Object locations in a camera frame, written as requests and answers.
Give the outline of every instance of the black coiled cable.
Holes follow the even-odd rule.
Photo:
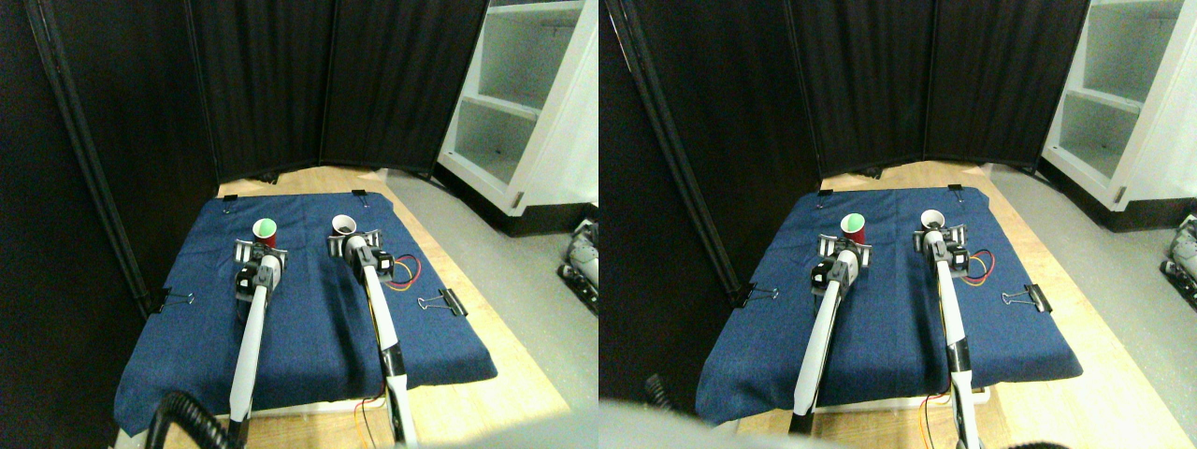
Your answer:
[[[166,443],[170,424],[178,424],[183,431],[203,449],[239,449],[244,442],[237,442],[229,431],[220,426],[212,413],[208,413],[195,398],[183,392],[170,392],[158,402],[158,411],[150,421],[146,433],[146,447],[162,449]]]
[[[673,411],[674,405],[666,395],[666,387],[661,383],[661,375],[654,374],[644,381],[644,393],[649,395],[649,404],[657,408]]]

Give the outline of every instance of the wire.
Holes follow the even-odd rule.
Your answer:
[[[920,433],[923,436],[923,439],[922,439],[923,441],[923,449],[926,449],[926,433],[931,430],[930,424],[928,424],[926,427],[923,427],[923,423],[924,423],[923,418],[926,417],[926,401],[929,399],[931,399],[931,395],[926,395],[926,398],[923,399],[923,402],[920,402],[918,405],[918,412],[919,412],[918,413],[918,433]]]
[[[923,448],[926,448],[926,442],[931,442],[931,448],[930,449],[935,449],[935,439],[931,437],[931,418],[928,414],[928,409],[930,409],[931,406],[928,404],[928,401],[930,401],[932,399],[940,399],[940,398],[943,398],[943,395],[941,394],[941,395],[937,395],[935,398],[931,398],[931,395],[926,395],[926,398],[923,399],[923,404],[920,404],[918,406],[918,408],[922,408],[920,412],[923,412],[918,417],[919,421],[920,421],[920,423],[918,423],[918,431],[919,431],[919,433],[923,433],[923,437],[924,437],[924,439],[923,439]]]
[[[361,404],[366,404],[366,400],[365,400],[365,399],[363,399],[363,400],[361,400]],[[353,418],[353,421],[354,421],[354,423],[357,423],[357,420],[358,420],[357,418]],[[366,407],[361,407],[361,420],[366,421],[366,433],[370,433],[370,447],[372,447],[372,448],[376,448],[376,449],[377,449],[377,448],[378,448],[378,444],[376,444],[376,443],[373,442],[373,432],[371,432],[371,431],[370,431],[370,419],[369,419],[369,418],[366,418]]]
[[[979,255],[982,253],[989,254],[989,265],[988,266],[985,265],[985,261],[983,261],[980,257],[977,257],[977,255]],[[974,287],[979,287],[982,284],[985,284],[985,280],[989,279],[990,274],[994,274],[994,268],[997,266],[997,257],[994,256],[994,253],[991,253],[990,250],[982,249],[982,250],[979,250],[977,253],[973,253],[971,256],[968,256],[968,259],[970,260],[976,260],[978,263],[980,263],[982,268],[984,269],[984,273],[980,277],[976,277],[976,278],[966,275],[966,277],[961,278],[961,280],[964,280],[965,284],[972,285]]]
[[[365,402],[366,401],[363,400],[361,402],[358,402],[358,405],[353,406],[353,427],[358,430],[358,439],[361,439],[361,449],[370,449],[370,447],[366,445],[366,437],[361,435],[361,423],[358,423],[358,407],[361,407]]]
[[[407,263],[400,262],[397,260],[395,261],[395,265],[403,267],[403,269],[407,269],[407,278],[411,279],[411,280],[408,280],[407,283],[405,283],[406,285],[405,284],[397,284],[397,283],[390,283],[390,281],[388,281],[387,283],[387,287],[390,289],[390,290],[394,290],[394,291],[407,291],[407,289],[412,287],[412,284],[409,284],[409,283],[412,283],[413,280],[415,280],[415,277],[412,274],[412,267],[408,267]],[[396,285],[402,286],[402,289],[396,289],[395,287]]]
[[[926,400],[930,400],[930,399],[931,399],[931,396],[926,396]],[[928,411],[931,407],[925,405],[926,400],[923,400],[923,404],[924,404],[924,406],[923,406],[923,423],[926,424],[926,441],[931,443],[931,449],[935,449],[935,437],[931,436],[931,417],[930,417],[930,413],[928,413]]]
[[[411,267],[408,267],[403,262],[400,262],[403,259],[411,259],[411,260],[415,261],[415,274],[412,274],[412,268]],[[407,268],[407,274],[408,274],[409,279],[406,280],[406,281],[402,281],[402,283],[388,281],[387,286],[390,287],[390,290],[394,290],[394,291],[407,291],[407,289],[412,287],[412,284],[415,284],[417,279],[420,279],[420,273],[424,272],[424,262],[420,262],[420,259],[417,257],[417,256],[413,256],[411,254],[405,254],[405,255],[401,255],[401,256],[396,257],[395,259],[395,263],[402,265],[403,268]]]

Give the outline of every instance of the wooden table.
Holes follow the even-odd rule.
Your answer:
[[[488,381],[412,389],[412,409],[420,443],[462,442],[529,419],[569,411],[565,400],[486,298],[377,174],[320,166],[284,174],[278,184],[273,186],[248,180],[229,182],[220,186],[218,196],[339,193],[353,189],[379,193],[395,205],[395,214],[412,232],[437,274],[445,285],[454,289],[469,310],[467,320],[491,351],[491,358],[499,371],[498,377]],[[367,417],[378,447],[394,444],[385,409],[371,408]],[[360,414],[354,417],[345,412],[259,417],[250,421],[249,444],[254,448],[286,449],[356,448],[361,445],[358,425],[363,423]],[[195,447],[177,426],[171,431],[166,445]]]
[[[1084,369],[1070,380],[995,386],[990,401],[977,407],[985,445],[1008,448],[1047,441],[1069,448],[1192,448],[1122,342],[980,168],[922,162],[886,169],[881,180],[836,176],[824,180],[822,188],[873,190],[953,183],[989,195],[990,211],[1031,279],[1051,301],[1052,318]],[[790,417],[790,411],[772,411],[745,418],[740,432],[784,433]],[[824,413],[815,415],[813,435],[861,448],[922,448],[918,423],[915,409]],[[931,408],[930,425],[936,447],[955,447],[950,407]]]

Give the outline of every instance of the black partition panel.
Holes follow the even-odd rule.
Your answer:
[[[190,2],[220,180],[314,165],[333,2]]]
[[[217,189],[186,4],[51,5],[90,141],[153,292]]]
[[[940,1],[926,158],[1032,166],[1087,0]]]
[[[698,376],[731,311],[625,65],[606,4],[598,24],[600,250],[608,283],[598,316],[598,395],[645,401],[658,374],[694,412]]]
[[[431,172],[485,0],[340,1],[321,163]]]
[[[30,30],[0,2],[0,445],[102,448],[141,320]]]
[[[918,160],[932,1],[791,1],[820,174]]]
[[[625,45],[643,50],[682,177],[742,286],[794,202],[819,186],[789,5],[620,4]]]

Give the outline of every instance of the blue tablecloth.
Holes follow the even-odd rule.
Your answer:
[[[233,275],[241,268],[232,260],[233,239],[253,241],[250,226],[259,218],[278,223],[277,247],[288,251],[288,260],[266,309],[255,409],[373,396],[382,388],[365,292],[348,263],[329,257],[324,244],[330,220],[340,213],[353,217],[358,230],[382,230],[383,249],[396,257],[412,254],[424,265],[411,290],[383,289],[411,388],[494,377],[490,351],[464,317],[418,307],[418,297],[435,297],[444,284],[390,201],[375,193],[365,201],[370,207],[350,193],[208,201],[165,284],[176,293],[194,293],[195,301],[166,307],[146,322],[116,390],[121,429],[129,435],[145,430],[170,390],[190,393],[213,413],[229,413],[244,329],[233,298]],[[226,206],[231,213],[223,212]],[[396,278],[406,279],[397,269]]]
[[[731,314],[703,368],[698,414],[723,423],[794,408],[794,387],[821,299],[810,293],[809,280],[821,259],[818,237],[840,235],[840,218],[852,212],[865,217],[873,260],[839,307],[819,405],[948,389],[936,281],[911,236],[928,208],[942,212],[949,226],[967,225],[970,251],[989,249],[997,259],[984,285],[954,280],[972,352],[973,387],[1080,376],[1076,354],[1050,314],[1002,302],[1002,292],[1023,291],[1031,279],[990,213],[989,198],[974,188],[960,196],[964,202],[947,188],[931,188],[800,199],[752,279],[759,287],[779,289],[780,296],[749,302]],[[824,207],[816,208],[820,202]],[[985,255],[978,257],[989,263]],[[974,262],[972,274],[979,273]]]

